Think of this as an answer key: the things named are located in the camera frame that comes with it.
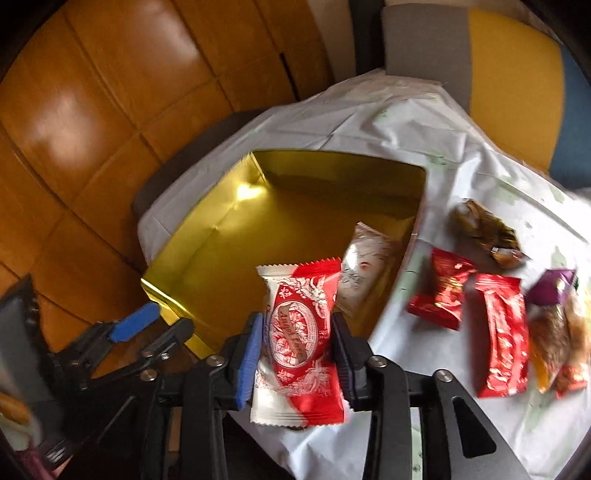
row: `lindt chocolate wrapper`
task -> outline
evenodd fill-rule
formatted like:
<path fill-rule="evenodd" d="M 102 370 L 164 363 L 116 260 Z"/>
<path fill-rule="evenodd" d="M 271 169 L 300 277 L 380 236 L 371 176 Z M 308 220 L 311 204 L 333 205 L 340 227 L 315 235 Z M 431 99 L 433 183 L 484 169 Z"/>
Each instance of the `lindt chocolate wrapper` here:
<path fill-rule="evenodd" d="M 515 268 L 529 259 L 521 251 L 515 230 L 477 201 L 464 200 L 456 206 L 454 215 L 462 229 L 475 238 L 502 268 Z"/>
<path fill-rule="evenodd" d="M 340 310 L 349 316 L 355 315 L 397 245 L 397 241 L 363 222 L 355 225 L 353 238 L 343 257 L 336 293 Z"/>
<path fill-rule="evenodd" d="M 564 305 L 575 277 L 576 270 L 565 268 L 546 270 L 525 295 L 525 302 L 541 307 Z"/>
<path fill-rule="evenodd" d="M 342 393 L 329 352 L 340 259 L 256 269 L 269 296 L 251 421 L 289 427 L 342 423 Z"/>
<path fill-rule="evenodd" d="M 431 261 L 437 276 L 437 291 L 434 296 L 414 296 L 407 310 L 442 327 L 458 330 L 462 321 L 464 283 L 476 270 L 467 258 L 439 248 L 433 248 Z"/>
<path fill-rule="evenodd" d="M 563 306 L 544 307 L 528 327 L 530 358 L 538 380 L 538 391 L 545 393 L 569 358 L 569 331 Z"/>
<path fill-rule="evenodd" d="M 529 335 L 519 278 L 478 274 L 475 288 L 482 292 L 491 335 L 486 384 L 478 396 L 506 397 L 527 388 Z"/>
<path fill-rule="evenodd" d="M 574 289 L 564 306 L 569 329 L 570 355 L 556 379 L 558 398 L 568 390 L 580 390 L 589 383 L 589 356 L 591 355 L 591 328 L 585 302 Z"/>

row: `white tablecloth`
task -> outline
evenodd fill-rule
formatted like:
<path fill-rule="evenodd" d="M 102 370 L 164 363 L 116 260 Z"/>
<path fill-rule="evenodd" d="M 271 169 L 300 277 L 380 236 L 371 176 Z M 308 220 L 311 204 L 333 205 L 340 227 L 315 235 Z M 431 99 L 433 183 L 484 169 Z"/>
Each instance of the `white tablecloth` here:
<path fill-rule="evenodd" d="M 418 242 L 370 338 L 376 353 L 406 370 L 431 374 L 447 368 L 472 394 L 486 375 L 488 324 L 475 311 L 478 302 L 466 303 L 459 332 L 405 311 L 432 245 L 497 273 L 471 240 L 450 228 L 449 210 L 462 198 L 478 200 L 516 229 L 531 257 L 511 273 L 523 279 L 524 289 L 544 269 L 566 266 L 577 267 L 582 287 L 591 291 L 591 207 L 500 152 L 439 84 L 386 76 L 381 70 L 304 102 L 272 108 L 199 161 L 141 219 L 138 234 L 148 263 L 224 172 L 249 151 L 263 148 L 346 151 L 428 170 Z M 468 285 L 468 299 L 474 294 Z M 590 395 L 587 389 L 557 401 L 551 394 L 540 396 L 532 382 L 525 394 L 478 403 L 530 475 L 553 479 L 591 426 Z M 369 414 L 349 412 L 344 425 L 304 432 L 254 425 L 247 411 L 234 417 L 297 480 L 361 479 Z"/>

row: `gold box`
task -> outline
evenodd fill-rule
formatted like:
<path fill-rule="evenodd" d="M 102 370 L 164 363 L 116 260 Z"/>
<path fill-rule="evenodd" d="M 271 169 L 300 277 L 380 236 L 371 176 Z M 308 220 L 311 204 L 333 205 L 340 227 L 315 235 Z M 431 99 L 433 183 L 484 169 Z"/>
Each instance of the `gold box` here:
<path fill-rule="evenodd" d="M 203 358 L 240 333 L 250 312 L 264 308 L 257 265 L 341 257 L 362 221 L 402 245 L 348 319 L 353 334 L 367 337 L 410 255 L 425 183 L 423 168 L 383 158 L 252 152 L 195 205 L 142 285 L 167 323 L 193 319 L 187 346 Z"/>

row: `red chocolate wrapper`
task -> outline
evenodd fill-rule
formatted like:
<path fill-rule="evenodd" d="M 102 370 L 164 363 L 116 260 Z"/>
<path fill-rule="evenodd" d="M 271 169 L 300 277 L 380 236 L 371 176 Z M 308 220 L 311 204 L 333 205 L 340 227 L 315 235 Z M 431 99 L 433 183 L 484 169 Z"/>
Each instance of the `red chocolate wrapper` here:
<path fill-rule="evenodd" d="M 529 335 L 519 278 L 478 274 L 475 288 L 484 295 L 491 334 L 486 385 L 478 396 L 507 397 L 527 388 Z"/>
<path fill-rule="evenodd" d="M 345 420 L 329 351 L 340 268 L 340 259 L 256 268 L 269 300 L 251 421 L 306 427 Z"/>
<path fill-rule="evenodd" d="M 437 293 L 434 297 L 426 294 L 414 296 L 407 310 L 442 327 L 458 330 L 462 321 L 464 283 L 476 270 L 467 258 L 438 248 L 433 248 L 431 261 L 437 275 Z"/>

